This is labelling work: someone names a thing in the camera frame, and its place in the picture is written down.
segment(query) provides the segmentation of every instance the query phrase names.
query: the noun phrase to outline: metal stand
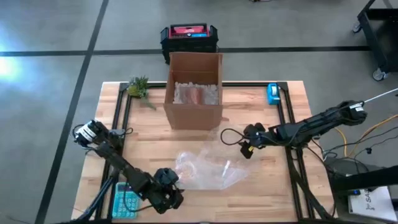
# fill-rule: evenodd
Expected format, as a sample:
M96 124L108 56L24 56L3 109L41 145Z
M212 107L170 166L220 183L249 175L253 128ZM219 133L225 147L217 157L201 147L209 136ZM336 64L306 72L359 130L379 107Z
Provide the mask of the metal stand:
M353 32L363 30L378 65L373 79L381 81L390 72L398 71L398 9L371 9L374 2L370 0L358 14ZM374 30L372 21L383 21L383 24Z

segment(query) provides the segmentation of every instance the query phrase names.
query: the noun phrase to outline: gray floor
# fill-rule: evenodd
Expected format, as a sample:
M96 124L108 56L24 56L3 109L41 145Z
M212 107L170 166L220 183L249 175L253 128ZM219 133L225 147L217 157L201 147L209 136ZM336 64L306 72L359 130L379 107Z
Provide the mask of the gray floor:
M159 32L165 26L189 22L217 27L221 48L361 46L366 45L364 35L353 35L351 26L366 2L110 0L95 49L159 49ZM101 3L0 1L0 51L86 50ZM385 5L376 1L375 7ZM0 223L18 223L10 217L34 222L83 59L0 57ZM373 81L376 65L371 52L225 54L223 67L224 80L303 80L313 114L343 100L370 98L396 88L398 82L398 76ZM73 125L94 116L102 82L126 81L133 75L166 80L168 69L161 55L93 56ZM389 95L366 105L369 116L364 124L341 127L348 141L397 114L396 101ZM396 125L392 121L375 132ZM386 137L364 142L359 149ZM386 142L358 159L378 167L396 165L396 142ZM325 149L341 143L333 131L321 139ZM84 152L69 139L46 223L70 218L83 160Z

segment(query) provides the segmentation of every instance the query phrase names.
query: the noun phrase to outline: green plant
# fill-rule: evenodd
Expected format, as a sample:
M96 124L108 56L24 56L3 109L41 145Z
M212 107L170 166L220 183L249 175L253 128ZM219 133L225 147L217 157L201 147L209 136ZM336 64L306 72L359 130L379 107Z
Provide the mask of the green plant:
M127 92L129 95L141 99L148 107L156 110L156 107L148 100L148 78L145 76L131 78Z

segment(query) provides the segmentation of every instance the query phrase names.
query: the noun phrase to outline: wooden tabletop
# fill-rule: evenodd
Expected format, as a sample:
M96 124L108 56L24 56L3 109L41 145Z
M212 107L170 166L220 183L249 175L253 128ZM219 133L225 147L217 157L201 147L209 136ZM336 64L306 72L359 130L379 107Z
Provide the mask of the wooden tabletop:
M296 121L311 116L304 84L288 82ZM112 125L118 82L103 83L95 118L109 129ZM148 108L139 100L133 100L128 127L133 134L126 137L123 157L133 166L152 175L158 168L175 168L175 159L180 152L197 153L203 147L207 134L203 131L171 130L163 109L164 89L149 90L149 101L157 110ZM222 125L244 128L248 124L262 123L266 128L279 124L276 106L266 103L263 87L223 88ZM119 127L123 120L121 108ZM319 153L316 146L310 147ZM308 150L303 152L308 182L313 194L327 211L332 211L333 197L328 177L321 162ZM294 222L292 189L283 147L273 146L256 151L259 166L244 180L224 190L186 190L184 201L177 210L168 210L159 215L152 208L141 211L134 220L114 222ZM86 156L72 218L84 211L100 189L104 160L96 154ZM302 208L306 207L301 193Z

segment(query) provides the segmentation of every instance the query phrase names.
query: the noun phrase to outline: black floor line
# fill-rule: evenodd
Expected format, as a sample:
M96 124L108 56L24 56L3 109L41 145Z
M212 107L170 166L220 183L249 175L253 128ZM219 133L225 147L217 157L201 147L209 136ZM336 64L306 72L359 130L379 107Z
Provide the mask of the black floor line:
M53 190L55 187L55 183L57 181L58 173L60 170L62 157L65 152L65 147L67 145L69 133L72 127L73 118L75 116L77 104L79 102L79 97L81 93L81 89L83 88L83 83L85 81L86 73L88 66L90 64L91 56L94 51L95 43L98 38L98 34L101 29L102 21L104 19L104 15L106 12L106 7L108 6L109 0L103 0L101 9L99 10L99 14L94 26L93 34L91 35L90 43L88 45L87 54L83 61L83 65L81 66L80 73L78 79L76 81L75 90L73 91L72 100L69 104L69 109L67 113L67 117L65 118L65 123L63 124L60 140L58 142L57 150L55 151L55 157L51 166L50 175L47 179L47 183L45 185L45 190L43 193L42 201L40 202L39 211L37 212L37 216L35 219L35 224L43 224L45 221L45 217L47 215L47 211L49 209L51 197L53 194Z
M262 53L262 52L338 52L368 51L368 46L335 46L335 47L242 47L220 48L220 53Z
M161 54L162 49L137 49L137 50L95 50L93 55L146 55Z
M86 50L49 50L26 52L0 52L0 57L39 57L39 56L81 56Z
M344 52L368 51L368 46L335 46L335 47L231 47L220 48L220 53L267 53L267 52ZM32 52L0 52L0 57L40 57L40 56L79 56L86 55L86 50L58 50ZM94 50L93 55L147 55L161 54L162 49L124 49Z

